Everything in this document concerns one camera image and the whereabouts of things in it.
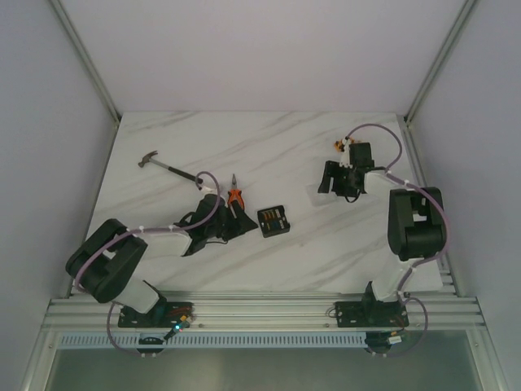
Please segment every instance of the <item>glass panel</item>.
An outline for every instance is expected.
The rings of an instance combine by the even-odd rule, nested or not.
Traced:
[[[429,332],[403,358],[362,349],[172,349],[135,358],[60,350],[47,391],[481,390],[465,332]]]

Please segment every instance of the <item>hammer handle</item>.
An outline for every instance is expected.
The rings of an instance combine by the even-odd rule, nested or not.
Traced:
[[[169,166],[169,171],[174,174],[179,175],[180,177],[190,179],[192,182],[195,182],[195,176],[192,174],[185,173],[184,171],[181,171],[180,169],[175,169],[174,167],[170,167],[170,166]],[[197,183],[200,185],[201,183],[203,183],[203,179],[201,179],[201,178],[197,179]]]

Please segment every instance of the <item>black mounting plate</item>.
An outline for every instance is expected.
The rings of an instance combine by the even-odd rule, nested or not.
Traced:
[[[386,314],[377,319],[366,316],[361,301],[337,301],[335,303],[335,317],[339,328],[356,327],[392,327],[403,328],[409,326],[407,309],[399,303],[384,303],[387,305]]]
[[[155,312],[154,318],[149,314],[140,314],[125,306],[121,309],[117,326],[120,328],[172,328],[181,322],[181,316],[191,314],[192,303],[189,301],[168,301],[161,306],[160,313]]]

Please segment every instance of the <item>tabletop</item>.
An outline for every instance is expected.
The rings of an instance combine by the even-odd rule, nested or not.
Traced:
[[[191,174],[207,170],[223,191],[232,174],[247,214],[283,205],[291,230],[263,238],[260,230],[226,245],[208,244],[190,257],[169,253],[168,238],[150,237],[135,276],[163,290],[361,293],[389,257],[387,208],[372,195],[354,204],[318,195],[327,160],[338,160],[336,140],[372,122],[402,138],[396,115],[349,112],[127,112],[123,115],[90,233],[108,218],[129,228],[168,226],[194,211],[202,198],[195,184],[155,165],[138,167],[148,152]],[[376,165],[398,153],[378,128],[356,133],[371,143]],[[392,172],[412,182],[407,153]],[[406,288],[437,291],[438,265],[418,268]]]

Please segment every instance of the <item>table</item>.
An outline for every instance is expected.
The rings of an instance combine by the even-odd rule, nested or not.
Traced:
[[[363,292],[389,257],[387,209],[363,195],[354,204],[316,194],[333,143],[356,125],[376,122],[401,138],[396,115],[348,112],[127,112],[108,163],[90,233],[115,217],[129,228],[168,226],[195,210],[194,183],[155,165],[137,163],[158,150],[158,160],[196,174],[208,170],[224,191],[235,174],[246,212],[282,204],[291,231],[264,239],[260,230],[209,244],[191,257],[174,257],[168,239],[146,237],[149,249],[134,275],[162,290],[191,292]],[[359,130],[376,165],[398,146],[386,132]],[[393,168],[413,179],[406,152]],[[410,291],[437,291],[436,262],[418,268]]]

